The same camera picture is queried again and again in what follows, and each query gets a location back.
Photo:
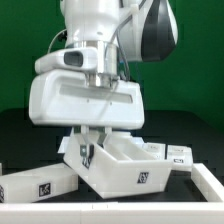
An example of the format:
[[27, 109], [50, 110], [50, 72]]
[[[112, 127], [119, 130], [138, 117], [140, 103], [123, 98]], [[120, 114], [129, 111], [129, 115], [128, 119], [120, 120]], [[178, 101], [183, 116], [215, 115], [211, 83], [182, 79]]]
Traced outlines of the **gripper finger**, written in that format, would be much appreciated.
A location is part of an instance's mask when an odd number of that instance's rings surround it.
[[81, 135], [83, 142], [80, 144], [80, 155], [86, 160], [91, 160], [94, 156], [94, 145], [90, 142], [88, 134], [89, 127], [82, 126]]
[[112, 133], [112, 128], [111, 127], [102, 127], [98, 129], [99, 137], [97, 140], [97, 144], [100, 147], [103, 147], [104, 141], [107, 137], [108, 134]]

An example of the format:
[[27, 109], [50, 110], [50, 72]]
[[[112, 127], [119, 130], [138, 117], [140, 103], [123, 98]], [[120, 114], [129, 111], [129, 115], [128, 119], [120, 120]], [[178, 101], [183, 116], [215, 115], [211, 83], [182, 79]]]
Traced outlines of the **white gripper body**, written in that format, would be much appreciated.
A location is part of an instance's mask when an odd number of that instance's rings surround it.
[[137, 83], [118, 80], [110, 89], [91, 87], [83, 73], [56, 69], [31, 85], [29, 116], [36, 125], [140, 129], [144, 108]]

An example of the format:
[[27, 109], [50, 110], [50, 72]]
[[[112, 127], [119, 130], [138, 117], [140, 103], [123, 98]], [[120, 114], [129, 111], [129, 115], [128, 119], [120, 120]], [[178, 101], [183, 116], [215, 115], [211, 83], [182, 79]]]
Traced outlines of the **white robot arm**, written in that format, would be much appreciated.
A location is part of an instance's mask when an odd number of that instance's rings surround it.
[[178, 28], [169, 0], [61, 0], [66, 40], [35, 62], [29, 116], [37, 125], [91, 127], [107, 133], [144, 124], [130, 62], [165, 59]]

